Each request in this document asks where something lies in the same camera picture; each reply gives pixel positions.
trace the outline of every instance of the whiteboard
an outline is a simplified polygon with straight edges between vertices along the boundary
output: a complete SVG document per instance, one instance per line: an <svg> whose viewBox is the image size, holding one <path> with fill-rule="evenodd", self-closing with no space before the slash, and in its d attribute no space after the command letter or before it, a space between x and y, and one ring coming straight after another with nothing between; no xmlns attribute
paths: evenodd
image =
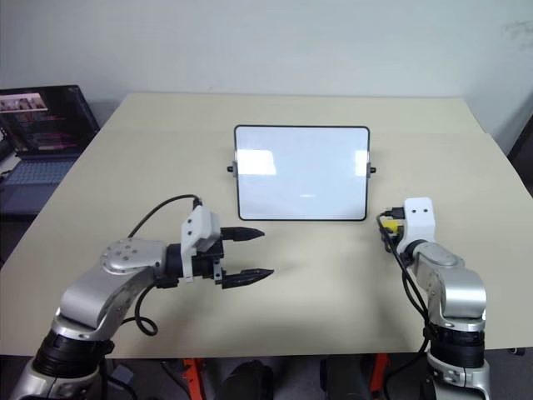
<svg viewBox="0 0 533 400"><path fill-rule="evenodd" d="M365 219L369 146L367 127L237 126L239 217Z"/></svg>

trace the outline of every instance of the yellow connector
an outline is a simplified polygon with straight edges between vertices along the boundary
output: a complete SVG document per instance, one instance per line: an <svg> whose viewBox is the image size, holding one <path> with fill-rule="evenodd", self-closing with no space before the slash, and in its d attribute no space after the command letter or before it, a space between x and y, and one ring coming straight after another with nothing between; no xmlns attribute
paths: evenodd
<svg viewBox="0 0 533 400"><path fill-rule="evenodd" d="M400 221L397 219L385 219L381 221L383 227L387 230L391 230L393 235L398 234L398 227L400 227Z"/></svg>

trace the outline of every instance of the laptop screen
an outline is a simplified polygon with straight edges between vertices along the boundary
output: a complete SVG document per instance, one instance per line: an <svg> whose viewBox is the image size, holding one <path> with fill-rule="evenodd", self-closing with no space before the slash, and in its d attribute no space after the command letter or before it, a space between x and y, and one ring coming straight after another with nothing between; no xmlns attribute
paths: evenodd
<svg viewBox="0 0 533 400"><path fill-rule="evenodd" d="M19 155L79 154L99 130L76 85L0 89L0 128Z"/></svg>

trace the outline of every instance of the white wall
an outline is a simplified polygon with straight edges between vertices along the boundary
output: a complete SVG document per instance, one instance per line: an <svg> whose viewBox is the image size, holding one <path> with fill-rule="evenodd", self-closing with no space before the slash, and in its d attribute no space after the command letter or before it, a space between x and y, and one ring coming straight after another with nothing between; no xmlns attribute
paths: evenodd
<svg viewBox="0 0 533 400"><path fill-rule="evenodd" d="M531 0L0 0L0 84L464 96L508 151L533 113Z"/></svg>

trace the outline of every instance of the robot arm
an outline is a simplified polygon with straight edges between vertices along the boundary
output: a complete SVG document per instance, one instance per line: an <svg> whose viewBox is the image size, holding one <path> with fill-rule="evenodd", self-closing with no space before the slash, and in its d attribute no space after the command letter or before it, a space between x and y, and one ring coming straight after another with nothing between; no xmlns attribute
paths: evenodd
<svg viewBox="0 0 533 400"><path fill-rule="evenodd" d="M143 290L174 288L195 276L214 279L222 288L267 277L272 270L226 275L221 266L222 240L250 240L263 234L245 227L220 228L216 214L196 205L182 224L182 243L167 246L129 237L110 244L96 265L63 294L52 329L25 367L11 399L82 397L98 374L98 364L114 348L112 336Z"/></svg>
<svg viewBox="0 0 533 400"><path fill-rule="evenodd" d="M433 205L427 197L407 199L385 215L381 225L394 250L411 266L427 293L430 341L423 399L490 400L489 364L485 360L486 292L479 275L462 258L435 242Z"/></svg>

